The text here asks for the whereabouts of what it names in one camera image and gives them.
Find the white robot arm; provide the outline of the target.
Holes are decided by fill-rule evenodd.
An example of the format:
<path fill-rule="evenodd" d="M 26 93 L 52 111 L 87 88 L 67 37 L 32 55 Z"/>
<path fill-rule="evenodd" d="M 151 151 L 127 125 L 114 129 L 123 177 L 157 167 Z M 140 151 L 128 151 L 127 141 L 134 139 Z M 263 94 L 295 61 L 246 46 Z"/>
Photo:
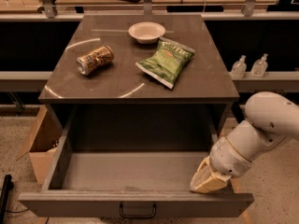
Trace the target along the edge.
<path fill-rule="evenodd" d="M 223 189 L 242 176 L 261 154 L 286 138 L 299 139 L 299 106 L 273 92 L 252 95 L 245 104 L 246 118 L 220 138 L 203 158 L 190 188 L 197 193 Z"/>

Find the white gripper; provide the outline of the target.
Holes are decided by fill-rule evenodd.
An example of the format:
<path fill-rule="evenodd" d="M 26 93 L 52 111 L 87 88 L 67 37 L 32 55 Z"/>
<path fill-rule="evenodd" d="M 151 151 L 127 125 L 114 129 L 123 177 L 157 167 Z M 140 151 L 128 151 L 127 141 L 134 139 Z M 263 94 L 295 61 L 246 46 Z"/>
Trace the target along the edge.
<path fill-rule="evenodd" d="M 217 172 L 210 168 L 210 162 Z M 223 189 L 231 177 L 242 176 L 250 167 L 251 162 L 243 158 L 227 138 L 222 137 L 213 145 L 209 156 L 201 161 L 190 188 L 197 193 Z"/>

